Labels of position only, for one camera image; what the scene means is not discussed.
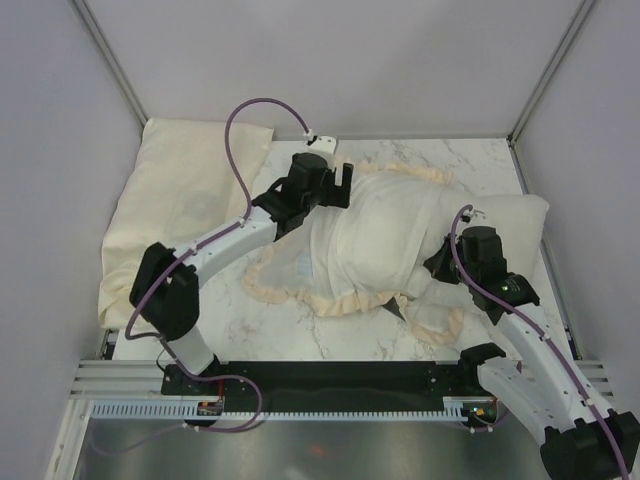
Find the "white pillow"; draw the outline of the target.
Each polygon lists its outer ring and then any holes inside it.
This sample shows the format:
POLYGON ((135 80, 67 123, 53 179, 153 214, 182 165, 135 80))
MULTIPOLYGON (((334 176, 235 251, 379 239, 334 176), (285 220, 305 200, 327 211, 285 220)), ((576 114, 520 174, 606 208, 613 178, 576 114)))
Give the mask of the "white pillow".
POLYGON ((540 297, 533 287, 533 271, 542 237, 548 203, 535 195, 498 195, 470 198, 443 193, 434 207, 417 254, 417 264, 409 277, 408 299, 402 316, 416 326, 442 333, 459 326, 467 314, 485 314, 496 325, 506 308, 538 305, 540 297), (453 253, 460 273, 468 282, 457 285, 431 277, 423 262, 433 256, 451 235, 451 246, 466 229, 460 221, 466 209, 486 213, 487 227, 496 229, 507 261, 508 277, 488 288, 475 283, 453 253))

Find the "white ruffled pillowcase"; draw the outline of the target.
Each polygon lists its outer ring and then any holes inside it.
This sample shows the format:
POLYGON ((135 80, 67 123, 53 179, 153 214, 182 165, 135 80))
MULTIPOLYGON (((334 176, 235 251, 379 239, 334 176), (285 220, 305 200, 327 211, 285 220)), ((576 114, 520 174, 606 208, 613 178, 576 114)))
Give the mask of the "white ruffled pillowcase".
POLYGON ((266 247, 247 270, 245 290, 263 303, 295 299, 321 317, 394 304, 417 339, 454 343, 464 313, 443 300, 423 266, 448 229, 437 209, 451 182, 437 167, 358 163, 349 206, 318 207, 266 247))

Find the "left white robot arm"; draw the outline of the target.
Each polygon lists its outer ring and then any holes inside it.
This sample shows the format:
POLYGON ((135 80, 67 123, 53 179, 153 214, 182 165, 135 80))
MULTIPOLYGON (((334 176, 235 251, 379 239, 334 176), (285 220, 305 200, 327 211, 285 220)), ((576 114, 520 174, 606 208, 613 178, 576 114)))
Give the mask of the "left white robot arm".
POLYGON ((156 242, 146 249, 129 295, 132 317, 153 326, 195 393, 210 393, 219 380, 216 356, 197 327, 200 288, 239 258, 300 227, 315 207, 348 208, 353 173, 345 163, 337 179, 321 156, 297 153, 288 174, 253 199, 239 219, 185 247, 156 242))

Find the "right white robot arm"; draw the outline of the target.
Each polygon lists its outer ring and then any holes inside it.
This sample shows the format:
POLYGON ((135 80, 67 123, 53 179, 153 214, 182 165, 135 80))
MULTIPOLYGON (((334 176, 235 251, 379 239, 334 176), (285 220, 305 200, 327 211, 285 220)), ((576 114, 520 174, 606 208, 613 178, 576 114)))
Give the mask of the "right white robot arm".
POLYGON ((638 419, 617 412, 556 344, 539 296, 524 276, 509 271, 497 231, 450 232, 424 265, 435 280, 468 289, 525 367, 519 371, 494 344, 469 348, 456 372, 460 388, 496 397, 534 438, 550 478, 630 478, 638 419))

